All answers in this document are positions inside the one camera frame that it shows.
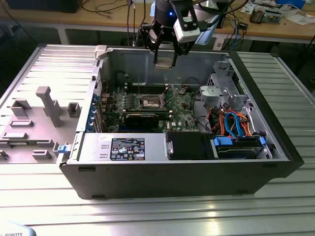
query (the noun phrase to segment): table leg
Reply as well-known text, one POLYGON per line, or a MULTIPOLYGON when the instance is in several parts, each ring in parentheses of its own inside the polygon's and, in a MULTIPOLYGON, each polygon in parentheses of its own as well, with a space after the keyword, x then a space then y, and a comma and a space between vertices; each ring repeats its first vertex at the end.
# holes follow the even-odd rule
POLYGON ((57 30, 58 30, 61 44, 69 44, 69 39, 68 39, 67 34, 65 32, 65 28, 58 27, 57 30))
POLYGON ((223 46, 223 42, 226 38, 227 38, 227 34, 225 34, 225 33, 217 34, 216 35, 216 41, 215 41, 215 44, 213 46, 213 50, 221 50, 221 48, 223 46))

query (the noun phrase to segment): white label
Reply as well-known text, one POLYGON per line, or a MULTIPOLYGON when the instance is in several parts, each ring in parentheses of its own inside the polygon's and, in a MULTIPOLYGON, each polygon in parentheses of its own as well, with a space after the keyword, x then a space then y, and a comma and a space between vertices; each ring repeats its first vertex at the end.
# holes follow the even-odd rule
POLYGON ((191 16, 183 17, 183 20, 184 20, 185 22, 192 22, 191 16))
POLYGON ((103 135, 99 136, 98 140, 101 141, 101 142, 112 141, 112 138, 113 138, 113 135, 103 134, 103 135))

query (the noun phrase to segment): floor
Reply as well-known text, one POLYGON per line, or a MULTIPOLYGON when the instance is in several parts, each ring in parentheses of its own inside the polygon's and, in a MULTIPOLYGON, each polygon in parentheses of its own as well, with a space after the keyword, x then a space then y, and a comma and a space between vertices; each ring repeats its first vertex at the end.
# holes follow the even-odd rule
MULTIPOLYGON (((30 40, 27 34, 21 28, 13 28, 15 35, 12 38, 3 36, 0 38, 0 95, 4 93, 7 86, 12 82, 17 73, 20 71, 27 58, 35 48, 35 44, 30 40)), ((55 29, 44 28, 26 28, 26 30, 36 39, 38 43, 59 44, 60 40, 55 29)), ((106 44, 118 46, 126 44, 126 33, 124 32, 107 32, 102 31, 97 34, 96 31, 75 30, 67 31, 71 44, 77 45, 97 45, 106 44)), ((207 46, 195 46, 198 49, 212 49, 214 39, 207 46)), ((252 52, 273 52, 277 53, 292 71, 296 69, 297 56, 302 57, 304 45, 291 43, 273 43, 244 40, 234 48, 236 51, 252 52)), ((312 92, 314 88, 309 82, 310 77, 315 73, 315 56, 311 56, 303 69, 298 74, 298 78, 312 92)))

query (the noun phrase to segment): blue clip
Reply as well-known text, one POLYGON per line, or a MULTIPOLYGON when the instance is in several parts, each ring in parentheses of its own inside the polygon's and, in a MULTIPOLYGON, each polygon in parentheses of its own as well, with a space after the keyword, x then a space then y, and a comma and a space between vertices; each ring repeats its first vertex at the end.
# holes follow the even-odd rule
POLYGON ((95 111, 95 110, 96 110, 96 107, 90 106, 90 111, 95 111))
POLYGON ((93 119, 92 119, 93 117, 94 117, 94 115, 88 117, 88 123, 92 123, 93 122, 93 119))
POLYGON ((233 142, 230 137, 216 137, 214 139, 215 146, 232 146, 233 142))
POLYGON ((92 132, 92 131, 93 131, 93 126, 87 123, 86 132, 92 132))
POLYGON ((57 149, 58 153, 69 153, 71 152, 72 145, 60 145, 57 149))
POLYGON ((98 100, 99 100, 99 96, 94 93, 94 94, 93 94, 93 99, 96 100, 96 101, 98 101, 98 100))
POLYGON ((266 145, 266 140, 264 137, 259 138, 261 145, 265 146, 266 145))

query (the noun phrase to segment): sticker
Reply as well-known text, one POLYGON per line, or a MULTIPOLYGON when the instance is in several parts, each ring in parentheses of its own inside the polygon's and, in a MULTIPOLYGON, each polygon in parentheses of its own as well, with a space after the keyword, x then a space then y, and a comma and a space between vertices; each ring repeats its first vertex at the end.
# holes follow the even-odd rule
POLYGON ((113 135, 103 134, 99 136, 98 140, 100 142, 104 142, 104 141, 111 141, 112 138, 113 138, 113 135))
POLYGON ((110 159, 112 161, 145 160, 144 138, 111 138, 111 140, 110 159))

